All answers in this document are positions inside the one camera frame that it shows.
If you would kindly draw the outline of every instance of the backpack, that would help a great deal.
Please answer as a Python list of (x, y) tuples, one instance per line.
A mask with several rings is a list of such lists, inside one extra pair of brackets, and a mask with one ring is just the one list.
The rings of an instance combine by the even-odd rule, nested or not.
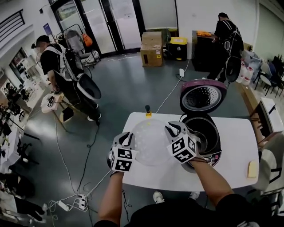
[(228, 21), (223, 20), (222, 22), (225, 23), (230, 30), (228, 38), (226, 38), (223, 42), (226, 52), (228, 53), (229, 57), (240, 57), (239, 52), (240, 50), (244, 50), (244, 43), (238, 27), (236, 26), (236, 28), (233, 29)]
[(75, 75), (72, 72), (72, 69), (68, 63), (68, 60), (65, 56), (66, 53), (66, 48), (62, 45), (60, 45), (61, 51), (58, 51), (55, 47), (47, 47), (44, 51), (52, 51), (56, 54), (59, 55), (59, 67), (60, 67), (60, 72), (54, 70), (57, 74), (59, 74), (60, 76), (62, 76), (66, 81), (72, 81), (72, 80), (77, 80)]
[(92, 39), (86, 33), (83, 33), (83, 39), (86, 47), (90, 47), (93, 44)]

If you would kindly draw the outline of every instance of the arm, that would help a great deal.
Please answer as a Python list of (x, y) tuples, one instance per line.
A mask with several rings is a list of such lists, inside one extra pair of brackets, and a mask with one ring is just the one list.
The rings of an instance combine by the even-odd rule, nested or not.
[(53, 90), (59, 91), (59, 88), (57, 86), (56, 80), (55, 80), (55, 74), (53, 70), (48, 71), (47, 73), (48, 79), (52, 85)]
[(194, 160), (200, 159), (195, 158), (190, 163), (195, 168), (204, 191), (214, 206), (217, 206), (225, 196), (234, 194), (228, 182), (215, 169), (205, 162)]
[(117, 172), (110, 177), (110, 182), (103, 197), (100, 209), (99, 219), (114, 222), (120, 225), (122, 212), (122, 179), (123, 172)]

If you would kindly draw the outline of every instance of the cardboard box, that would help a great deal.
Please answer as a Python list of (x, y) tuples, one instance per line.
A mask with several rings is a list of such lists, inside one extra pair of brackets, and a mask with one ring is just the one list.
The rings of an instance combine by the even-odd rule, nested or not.
[(145, 48), (141, 46), (141, 58), (143, 66), (162, 66), (163, 65), (163, 48), (161, 46)]
[(151, 31), (144, 32), (142, 35), (142, 44), (144, 48), (152, 48), (155, 46), (162, 45), (162, 32), (161, 31)]

